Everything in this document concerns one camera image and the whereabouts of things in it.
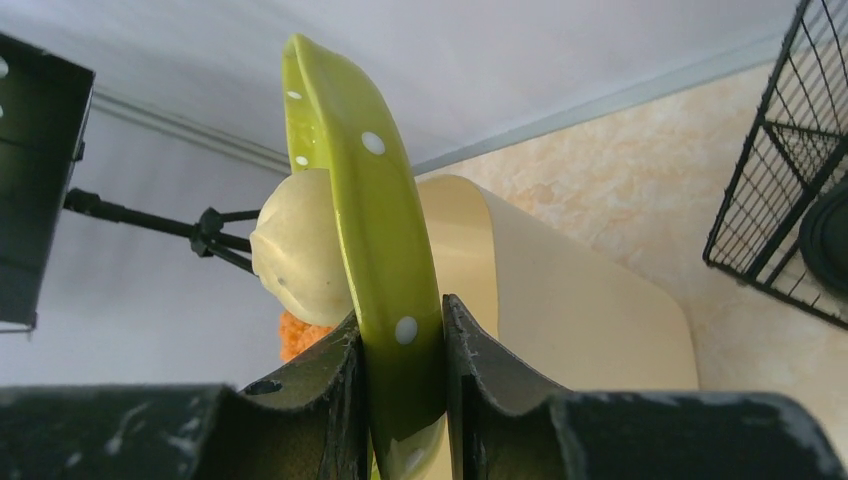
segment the white wall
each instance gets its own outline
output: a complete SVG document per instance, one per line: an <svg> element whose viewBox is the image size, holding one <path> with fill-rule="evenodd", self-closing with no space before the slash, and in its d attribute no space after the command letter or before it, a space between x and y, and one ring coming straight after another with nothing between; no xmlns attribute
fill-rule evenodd
<svg viewBox="0 0 848 480"><path fill-rule="evenodd" d="M195 222L261 207L276 174L94 112L72 186ZM31 340L0 336L0 385L224 381L280 365L282 307L188 240L64 212ZM245 234L251 222L240 229Z"/></svg>

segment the white ceiling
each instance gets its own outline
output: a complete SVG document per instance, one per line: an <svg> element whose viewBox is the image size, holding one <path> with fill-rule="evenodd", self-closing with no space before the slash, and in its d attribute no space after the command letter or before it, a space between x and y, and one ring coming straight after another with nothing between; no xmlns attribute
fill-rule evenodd
<svg viewBox="0 0 848 480"><path fill-rule="evenodd" d="M0 30L93 68L101 87L277 151L281 50L302 32L369 73L421 163L763 39L776 54L795 4L0 0Z"/></svg>

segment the black tripod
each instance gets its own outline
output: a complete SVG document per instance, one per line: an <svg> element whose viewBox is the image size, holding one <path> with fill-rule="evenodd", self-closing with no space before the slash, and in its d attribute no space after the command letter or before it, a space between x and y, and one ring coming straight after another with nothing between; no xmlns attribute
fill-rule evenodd
<svg viewBox="0 0 848 480"><path fill-rule="evenodd" d="M136 227L187 238L191 243L191 250L197 256L215 256L253 274L250 259L236 253L250 253L250 242L245 238L222 233L221 230L227 223L255 220L259 217L259 210L219 213L210 207L203 212L197 223L190 225L105 202L100 199L100 195L78 188L68 192L65 197L64 208L88 217L115 223L127 223Z"/></svg>

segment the beige plastic box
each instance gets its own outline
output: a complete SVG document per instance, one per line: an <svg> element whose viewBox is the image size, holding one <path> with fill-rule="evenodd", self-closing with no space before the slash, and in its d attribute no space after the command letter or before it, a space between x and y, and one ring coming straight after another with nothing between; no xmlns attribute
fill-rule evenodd
<svg viewBox="0 0 848 480"><path fill-rule="evenodd" d="M419 183L439 290L572 390L696 390L689 324L663 290L470 180ZM447 434L428 479L451 478Z"/></svg>

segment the orange bedding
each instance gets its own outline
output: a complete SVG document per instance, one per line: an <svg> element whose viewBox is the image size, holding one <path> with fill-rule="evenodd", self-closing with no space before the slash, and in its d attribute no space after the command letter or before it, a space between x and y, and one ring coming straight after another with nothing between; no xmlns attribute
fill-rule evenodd
<svg viewBox="0 0 848 480"><path fill-rule="evenodd" d="M280 358L288 362L333 331L332 327L316 327L303 323L289 312L280 315L280 339L283 341Z"/></svg>

